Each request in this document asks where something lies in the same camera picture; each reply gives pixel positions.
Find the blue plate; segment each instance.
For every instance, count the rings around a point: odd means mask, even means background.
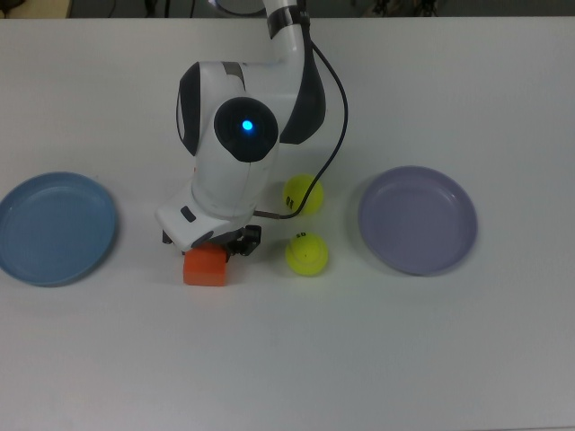
[[[113,202],[71,172],[25,181],[0,203],[0,268],[35,286],[62,286],[93,270],[116,232]]]
[[[473,202],[459,184],[429,168],[403,166],[384,172],[367,188],[359,228],[379,259],[427,276],[463,260],[478,224]]]

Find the orange cube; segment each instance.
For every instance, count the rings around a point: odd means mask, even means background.
[[[189,286],[225,286],[227,253],[223,247],[205,242],[186,252],[183,282]]]

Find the lavender plate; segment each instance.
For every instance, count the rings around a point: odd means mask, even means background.
[[[473,202],[459,184],[441,172],[405,166],[369,185],[359,206],[359,229],[383,262],[427,276],[459,263],[478,227]]]

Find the yellow tennis ball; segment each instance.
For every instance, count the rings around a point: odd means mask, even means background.
[[[296,211],[304,200],[305,193],[309,186],[312,184],[314,177],[312,175],[302,173],[296,175],[284,186],[284,202],[287,207],[292,211]],[[300,214],[310,215],[316,213],[323,202],[323,187],[320,181],[317,181],[314,185],[312,193],[307,198],[305,202],[305,207]]]
[[[314,233],[298,233],[286,247],[286,261],[300,276],[315,276],[322,272],[328,260],[327,245]]]

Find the black cable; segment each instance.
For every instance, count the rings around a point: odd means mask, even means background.
[[[4,3],[0,1],[0,11],[3,13],[4,18],[10,18],[10,12],[15,9],[16,7],[22,5],[24,0],[13,0],[11,3],[4,0]]]
[[[302,203],[299,204],[299,208],[296,210],[296,212],[294,212],[292,214],[288,214],[288,215],[280,215],[280,214],[276,214],[276,213],[268,213],[265,211],[255,211],[253,213],[254,216],[265,217],[265,218],[274,218],[276,220],[287,220],[289,218],[294,218],[294,217],[298,216],[299,213],[301,213],[302,210],[304,209],[305,202],[309,198],[309,195],[312,193],[312,190],[314,189],[315,184],[322,177],[323,173],[327,170],[327,168],[330,166],[330,164],[332,164],[333,159],[335,158],[337,153],[340,151],[341,143],[343,142],[346,131],[348,130],[349,106],[348,106],[348,97],[345,94],[343,84],[341,83],[341,80],[338,77],[338,74],[335,72],[332,65],[328,61],[328,59],[325,57],[323,52],[319,48],[317,48],[317,46],[313,42],[312,42],[312,48],[314,49],[317,56],[323,61],[323,63],[327,67],[327,69],[330,71],[330,74],[332,74],[333,79],[335,80],[335,83],[338,85],[338,88],[340,89],[340,92],[341,92],[341,100],[343,101],[343,126],[341,127],[340,139],[339,139],[337,145],[335,146],[335,148],[333,149],[333,152],[332,152],[332,155],[330,156],[330,158],[323,165],[322,169],[319,172],[317,172],[317,175],[315,175],[314,180],[309,185],[309,188],[307,189],[307,192],[304,195],[304,199],[302,200]]]
[[[111,18],[115,10],[116,10],[116,0],[114,0],[113,5],[111,6],[110,13],[108,13],[108,18]]]

